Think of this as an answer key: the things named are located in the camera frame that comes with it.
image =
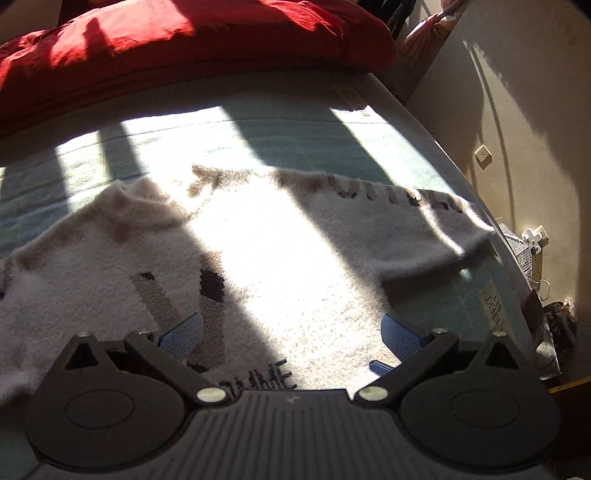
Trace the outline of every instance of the wall outlet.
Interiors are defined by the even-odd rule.
[[[486,148],[485,145],[481,145],[480,147],[478,147],[476,149],[476,151],[474,152],[474,155],[476,156],[476,159],[480,163],[484,163],[484,162],[490,161],[492,159],[492,155],[488,151],[488,148]]]
[[[529,243],[530,247],[535,250],[536,254],[542,251],[542,247],[548,244],[548,234],[543,226],[539,226],[535,230],[527,228],[522,234],[521,238]]]

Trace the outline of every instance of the wall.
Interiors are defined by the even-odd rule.
[[[19,35],[53,28],[61,0],[17,0],[0,14],[0,45]]]
[[[407,108],[495,216],[544,225],[549,300],[575,299],[591,375],[591,21],[568,0],[473,0]]]

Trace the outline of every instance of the metal screw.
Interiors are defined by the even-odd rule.
[[[376,385],[370,385],[359,390],[359,396],[367,401],[380,401],[388,396],[388,390]]]
[[[226,398],[226,391],[219,387],[206,387],[197,392],[197,399],[205,403],[217,403]]]

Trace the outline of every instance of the light blue bedsheet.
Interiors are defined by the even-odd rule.
[[[200,79],[79,109],[0,142],[2,257],[113,179],[157,176],[187,163],[322,170],[457,193],[493,223],[449,157],[371,75],[309,70]],[[490,324],[479,292],[493,282],[516,343],[529,353],[519,308],[527,281],[504,240],[492,245],[446,271],[392,286],[385,309],[425,329],[482,339]],[[2,450],[0,426],[0,465]]]

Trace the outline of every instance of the red blanket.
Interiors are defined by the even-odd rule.
[[[166,83],[394,59],[386,25],[345,0],[125,0],[0,47],[0,136]]]

